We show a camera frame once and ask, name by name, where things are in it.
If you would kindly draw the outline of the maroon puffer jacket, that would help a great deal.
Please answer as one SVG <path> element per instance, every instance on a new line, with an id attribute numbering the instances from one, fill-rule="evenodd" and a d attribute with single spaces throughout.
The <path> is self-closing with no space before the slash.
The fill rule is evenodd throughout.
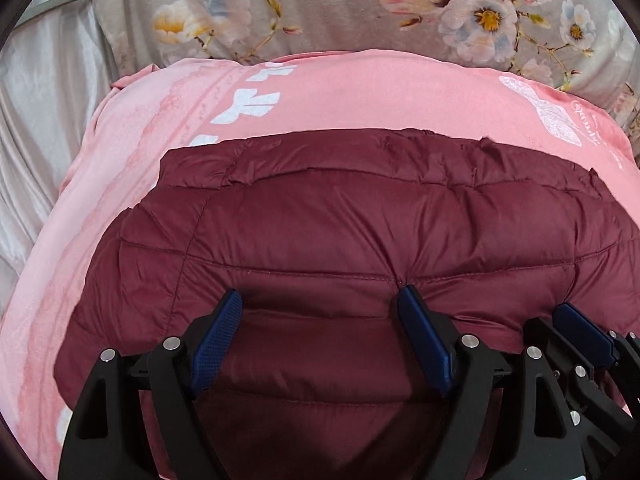
<path id="1" fill-rule="evenodd" d="M 198 414 L 235 479 L 408 479 L 440 419 L 396 316 L 405 285 L 491 348 L 568 301 L 639 327 L 639 230 L 543 152 L 421 131 L 309 131 L 167 153 L 103 234 L 53 376 L 152 350 L 230 288 L 244 312 Z"/>

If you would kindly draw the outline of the pink printed blanket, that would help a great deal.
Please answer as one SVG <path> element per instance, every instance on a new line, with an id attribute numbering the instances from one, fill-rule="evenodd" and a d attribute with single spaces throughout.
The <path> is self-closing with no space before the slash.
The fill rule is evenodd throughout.
<path id="1" fill-rule="evenodd" d="M 58 473 L 76 404 L 68 405 L 58 392 L 54 364 L 103 234 L 157 185 L 167 153 L 248 140 L 190 137 L 220 83 L 204 61 L 153 67 L 117 81 L 89 122 L 17 282 L 1 322 L 1 413 L 46 478 Z M 604 182 L 639 229 L 639 171 L 636 182 L 614 188 L 598 170 L 579 166 Z"/>

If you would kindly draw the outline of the white satin curtain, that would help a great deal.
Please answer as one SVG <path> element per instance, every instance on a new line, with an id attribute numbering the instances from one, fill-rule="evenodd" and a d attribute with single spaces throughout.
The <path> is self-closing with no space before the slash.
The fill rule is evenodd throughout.
<path id="1" fill-rule="evenodd" d="M 47 11 L 1 50 L 1 301 L 9 302 L 86 125 L 117 70 L 92 0 Z"/>

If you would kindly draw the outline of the grey floral bed sheet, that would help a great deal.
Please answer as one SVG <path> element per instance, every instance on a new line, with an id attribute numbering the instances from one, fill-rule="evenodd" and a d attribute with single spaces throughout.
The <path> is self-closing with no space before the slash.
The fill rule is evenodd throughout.
<path id="1" fill-rule="evenodd" d="M 204 61 L 193 139 L 416 129 L 639 167 L 639 43 L 611 0 L 92 0 L 119 73 Z"/>

